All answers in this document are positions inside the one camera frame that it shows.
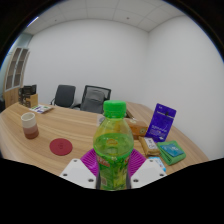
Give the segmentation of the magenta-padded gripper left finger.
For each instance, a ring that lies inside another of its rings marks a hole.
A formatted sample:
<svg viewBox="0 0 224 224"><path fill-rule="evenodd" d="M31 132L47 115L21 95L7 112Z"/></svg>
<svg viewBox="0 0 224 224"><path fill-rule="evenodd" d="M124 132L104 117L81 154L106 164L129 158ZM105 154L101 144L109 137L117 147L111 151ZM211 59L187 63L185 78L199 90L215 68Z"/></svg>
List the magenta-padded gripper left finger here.
<svg viewBox="0 0 224 224"><path fill-rule="evenodd" d="M95 151L91 149L80 159L73 158L60 177L78 186L96 189L99 185L99 167Z"/></svg>

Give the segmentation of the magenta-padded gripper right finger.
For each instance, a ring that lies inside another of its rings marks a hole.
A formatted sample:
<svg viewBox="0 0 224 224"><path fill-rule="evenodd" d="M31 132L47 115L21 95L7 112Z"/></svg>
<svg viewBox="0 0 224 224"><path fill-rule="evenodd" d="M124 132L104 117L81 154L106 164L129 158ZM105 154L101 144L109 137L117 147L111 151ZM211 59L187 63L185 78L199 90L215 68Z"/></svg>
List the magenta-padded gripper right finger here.
<svg viewBox="0 0 224 224"><path fill-rule="evenodd" d="M146 159L133 150L128 163L128 188L141 188L166 176L155 159Z"/></svg>

